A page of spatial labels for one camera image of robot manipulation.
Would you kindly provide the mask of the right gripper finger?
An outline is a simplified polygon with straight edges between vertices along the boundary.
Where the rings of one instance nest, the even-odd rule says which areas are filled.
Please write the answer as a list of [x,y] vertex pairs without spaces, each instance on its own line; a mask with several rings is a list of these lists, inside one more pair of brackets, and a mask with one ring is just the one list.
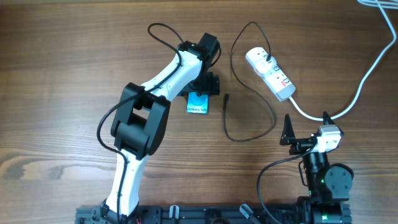
[[322,115],[323,115],[323,125],[335,125],[340,131],[340,136],[344,136],[344,132],[335,124],[335,122],[332,120],[332,118],[326,111],[324,111]]
[[295,133],[292,127],[292,122],[289,114],[285,115],[284,128],[280,137],[279,144],[281,146],[295,144]]

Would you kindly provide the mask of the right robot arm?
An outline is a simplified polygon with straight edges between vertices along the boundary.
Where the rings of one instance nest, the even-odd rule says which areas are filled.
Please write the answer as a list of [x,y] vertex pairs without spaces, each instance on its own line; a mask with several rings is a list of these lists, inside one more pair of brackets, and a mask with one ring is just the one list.
[[302,184],[308,187],[308,197],[299,197],[296,203],[297,223],[352,223],[351,210],[346,203],[353,185],[353,170],[342,164],[330,164],[328,153],[336,150],[344,132],[327,112],[323,124],[309,138],[296,138],[288,114],[280,145],[289,146],[291,156],[300,156],[299,172]]

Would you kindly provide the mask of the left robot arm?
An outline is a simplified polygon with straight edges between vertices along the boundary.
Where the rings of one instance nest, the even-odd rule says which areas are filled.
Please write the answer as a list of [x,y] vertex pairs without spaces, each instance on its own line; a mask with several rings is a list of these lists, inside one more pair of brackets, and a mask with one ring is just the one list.
[[185,41],[174,50],[158,75],[141,85],[128,83],[119,103],[106,113],[115,114],[110,134],[118,162],[111,193],[100,206],[107,223],[127,223],[134,216],[144,167],[164,138],[173,99],[220,93],[220,80],[210,71],[221,50],[215,36],[205,33],[198,43]]

